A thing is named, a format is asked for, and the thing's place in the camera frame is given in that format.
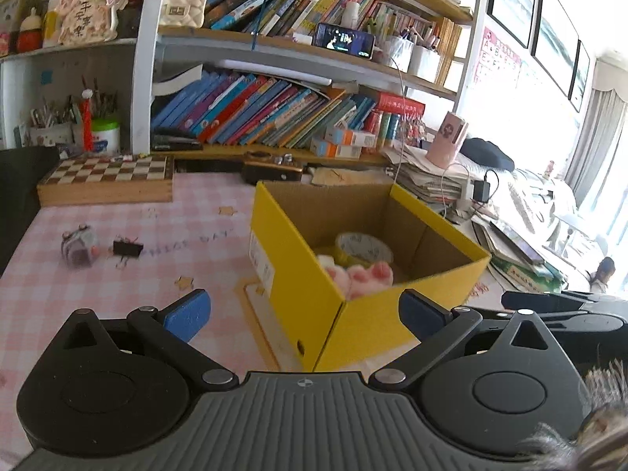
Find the pink checkered tablecloth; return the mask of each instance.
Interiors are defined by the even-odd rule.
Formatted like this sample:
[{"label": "pink checkered tablecloth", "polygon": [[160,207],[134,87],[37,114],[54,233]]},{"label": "pink checkered tablecloth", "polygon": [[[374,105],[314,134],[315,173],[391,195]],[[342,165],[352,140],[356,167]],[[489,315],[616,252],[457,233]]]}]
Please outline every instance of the pink checkered tablecloth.
[{"label": "pink checkered tablecloth", "polygon": [[[212,313],[191,344],[240,377],[269,368],[236,293],[255,278],[247,257],[253,195],[237,174],[175,174],[172,203],[50,207],[37,214],[0,278],[0,455],[30,451],[16,396],[77,308],[124,318],[140,305],[165,307],[189,291],[175,281],[194,278],[194,287],[209,293]],[[221,206],[227,210],[219,214]],[[229,215],[230,207],[237,212]],[[92,225],[103,248],[122,236],[137,238],[144,251],[126,267],[102,256],[90,268],[70,270],[61,259],[61,236],[80,223]]]}]

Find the small stuffed toy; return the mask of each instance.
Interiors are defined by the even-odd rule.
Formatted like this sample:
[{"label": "small stuffed toy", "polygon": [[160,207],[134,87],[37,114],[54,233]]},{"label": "small stuffed toy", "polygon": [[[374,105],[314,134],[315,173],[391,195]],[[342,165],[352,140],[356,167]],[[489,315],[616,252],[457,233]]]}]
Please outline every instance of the small stuffed toy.
[{"label": "small stuffed toy", "polygon": [[368,269],[352,265],[345,270],[329,256],[318,256],[318,261],[347,301],[381,292],[393,284],[393,270],[386,262],[376,262]]}]

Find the child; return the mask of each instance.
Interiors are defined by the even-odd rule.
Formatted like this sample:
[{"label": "child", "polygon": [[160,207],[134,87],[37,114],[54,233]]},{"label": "child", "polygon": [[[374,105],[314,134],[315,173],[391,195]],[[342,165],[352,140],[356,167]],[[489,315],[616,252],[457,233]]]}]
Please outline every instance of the child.
[{"label": "child", "polygon": [[608,289],[608,280],[615,273],[615,262],[610,257],[604,257],[597,271],[589,280],[590,292],[595,294],[605,294]]}]

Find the handbag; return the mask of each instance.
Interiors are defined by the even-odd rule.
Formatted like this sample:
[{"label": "handbag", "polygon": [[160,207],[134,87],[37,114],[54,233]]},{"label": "handbag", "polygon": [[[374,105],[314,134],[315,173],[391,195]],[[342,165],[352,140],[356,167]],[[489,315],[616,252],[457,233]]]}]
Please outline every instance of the handbag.
[{"label": "handbag", "polygon": [[205,20],[207,0],[162,0],[159,24],[161,26],[188,26],[201,28]]}]

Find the yellow cardboard box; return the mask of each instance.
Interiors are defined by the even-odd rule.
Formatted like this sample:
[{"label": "yellow cardboard box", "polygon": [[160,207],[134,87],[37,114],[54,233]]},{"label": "yellow cardboard box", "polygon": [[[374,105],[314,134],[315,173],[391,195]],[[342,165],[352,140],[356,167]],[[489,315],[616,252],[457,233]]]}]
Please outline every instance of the yellow cardboard box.
[{"label": "yellow cardboard box", "polygon": [[[445,308],[463,303],[489,254],[398,186],[258,183],[249,256],[304,371],[333,371],[407,343],[401,292]],[[313,249],[342,232],[378,237],[394,253],[395,285],[344,300]]]}]

